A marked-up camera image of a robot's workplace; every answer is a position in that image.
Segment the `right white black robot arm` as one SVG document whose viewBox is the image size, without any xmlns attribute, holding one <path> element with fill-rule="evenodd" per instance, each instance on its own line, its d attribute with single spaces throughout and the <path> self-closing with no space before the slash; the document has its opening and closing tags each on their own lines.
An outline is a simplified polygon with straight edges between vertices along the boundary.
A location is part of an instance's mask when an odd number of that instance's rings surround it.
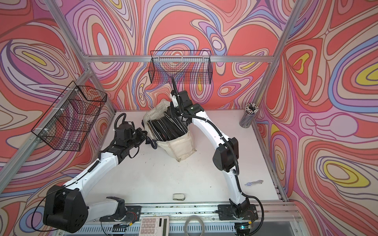
<svg viewBox="0 0 378 236">
<path fill-rule="evenodd" d="M 194 124 L 210 140 L 215 149 L 213 163 L 222 171 L 229 190 L 229 202 L 231 216 L 235 219 L 243 219 L 252 213 L 251 220 L 258 219 L 258 213 L 250 209 L 253 204 L 250 199 L 255 199 L 261 209 L 261 219 L 264 221 L 264 209 L 261 201 L 251 195 L 245 194 L 240 186 L 238 176 L 239 168 L 239 144 L 236 138 L 225 135 L 208 117 L 205 110 L 199 104 L 192 103 L 187 91 L 178 92 L 173 89 L 171 92 L 170 110 L 173 117 L 182 117 L 189 124 Z"/>
</svg>

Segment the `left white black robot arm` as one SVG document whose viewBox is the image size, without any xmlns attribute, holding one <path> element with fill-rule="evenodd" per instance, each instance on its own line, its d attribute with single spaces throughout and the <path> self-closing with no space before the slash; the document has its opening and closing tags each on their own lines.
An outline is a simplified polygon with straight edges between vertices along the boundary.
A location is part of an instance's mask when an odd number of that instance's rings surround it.
<svg viewBox="0 0 378 236">
<path fill-rule="evenodd" d="M 89 167 L 63 186 L 51 187 L 46 195 L 43 224 L 69 233 L 79 231 L 87 222 L 102 217 L 123 221 L 127 215 L 124 199 L 109 196 L 89 204 L 86 197 L 113 168 L 130 156 L 146 140 L 147 132 L 124 122 L 115 129 L 113 140 Z"/>
</svg>

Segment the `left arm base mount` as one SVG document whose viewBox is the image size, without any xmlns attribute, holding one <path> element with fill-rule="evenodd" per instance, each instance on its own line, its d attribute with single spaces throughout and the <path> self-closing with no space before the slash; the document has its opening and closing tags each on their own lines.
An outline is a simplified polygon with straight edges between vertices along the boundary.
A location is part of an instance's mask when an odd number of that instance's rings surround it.
<svg viewBox="0 0 378 236">
<path fill-rule="evenodd" d="M 126 222 L 135 223 L 140 219 L 142 206 L 125 206 L 125 210 L 116 211 L 113 215 L 100 218 L 100 222 Z"/>
</svg>

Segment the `beige canvas tote bag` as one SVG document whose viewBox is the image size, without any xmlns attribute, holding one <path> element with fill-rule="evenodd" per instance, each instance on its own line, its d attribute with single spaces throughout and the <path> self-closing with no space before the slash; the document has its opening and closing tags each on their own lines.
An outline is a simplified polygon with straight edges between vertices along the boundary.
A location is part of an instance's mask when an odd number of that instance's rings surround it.
<svg viewBox="0 0 378 236">
<path fill-rule="evenodd" d="M 188 125 L 173 117 L 170 102 L 165 99 L 144 115 L 142 126 L 147 131 L 146 143 L 154 149 L 163 149 L 178 162 L 196 152 Z"/>
</svg>

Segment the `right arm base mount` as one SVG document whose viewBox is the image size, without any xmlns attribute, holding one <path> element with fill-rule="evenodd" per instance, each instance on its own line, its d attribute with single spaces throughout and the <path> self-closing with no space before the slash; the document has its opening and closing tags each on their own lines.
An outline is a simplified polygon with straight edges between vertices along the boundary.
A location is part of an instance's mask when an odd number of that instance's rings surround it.
<svg viewBox="0 0 378 236">
<path fill-rule="evenodd" d="M 259 219 L 258 211 L 254 204 L 247 207 L 218 205 L 216 213 L 220 220 L 248 220 L 254 222 Z"/>
</svg>

